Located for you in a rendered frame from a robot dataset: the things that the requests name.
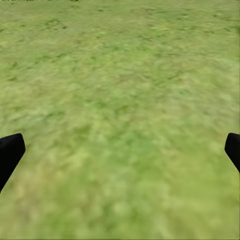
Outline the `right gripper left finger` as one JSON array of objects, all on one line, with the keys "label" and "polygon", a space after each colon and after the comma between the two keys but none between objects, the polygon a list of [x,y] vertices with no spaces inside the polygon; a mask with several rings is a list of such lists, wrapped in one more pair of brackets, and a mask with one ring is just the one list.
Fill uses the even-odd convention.
[{"label": "right gripper left finger", "polygon": [[21,133],[0,139],[0,192],[26,151]]}]

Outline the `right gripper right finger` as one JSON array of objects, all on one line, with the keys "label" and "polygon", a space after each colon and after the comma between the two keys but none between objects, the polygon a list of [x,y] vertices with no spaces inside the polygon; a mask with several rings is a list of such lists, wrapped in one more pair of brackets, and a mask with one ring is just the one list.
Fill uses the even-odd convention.
[{"label": "right gripper right finger", "polygon": [[240,172],[240,135],[229,133],[224,149],[228,157]]}]

